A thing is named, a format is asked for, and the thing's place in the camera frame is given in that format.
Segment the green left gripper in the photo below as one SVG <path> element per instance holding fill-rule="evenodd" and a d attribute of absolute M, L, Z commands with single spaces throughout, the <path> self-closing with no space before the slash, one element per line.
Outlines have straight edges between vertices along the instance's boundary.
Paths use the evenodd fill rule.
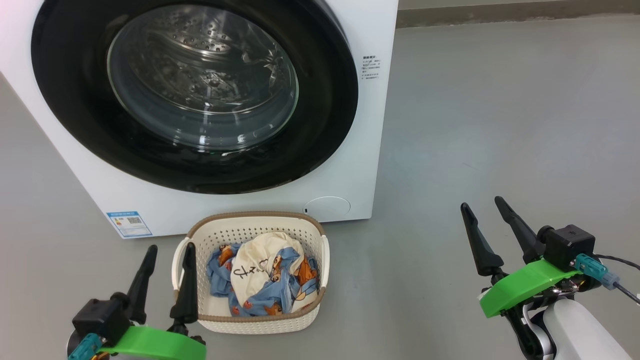
<path fill-rule="evenodd" d="M 130 321 L 145 324 L 149 280 L 154 273 L 158 247 L 151 244 L 127 292 L 126 314 Z M 170 310 L 174 327 L 185 327 L 198 321 L 198 274 L 196 248 L 187 243 L 182 260 L 182 281 L 176 303 Z M 207 347 L 181 333 L 167 332 L 150 326 L 131 326 L 115 345 L 103 345 L 101 353 L 125 354 L 147 360 L 205 360 Z"/>

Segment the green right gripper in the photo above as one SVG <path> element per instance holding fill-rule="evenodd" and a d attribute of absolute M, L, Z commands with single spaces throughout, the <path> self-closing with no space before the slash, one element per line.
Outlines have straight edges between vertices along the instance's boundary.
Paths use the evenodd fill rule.
<path fill-rule="evenodd" d="M 538 241 L 532 228 L 510 207 L 502 196 L 496 196 L 494 203 L 506 224 L 510 226 L 522 250 L 522 260 L 526 264 L 512 274 L 496 280 L 493 286 L 479 299 L 480 307 L 487 319 L 514 308 L 519 303 L 550 289 L 562 280 L 577 277 L 581 292 L 594 289 L 598 282 L 579 271 L 564 272 L 541 259 L 546 246 Z M 502 274 L 505 264 L 494 253 L 479 228 L 479 222 L 468 203 L 461 204 L 461 216 L 470 245 L 477 273 L 482 277 Z"/>

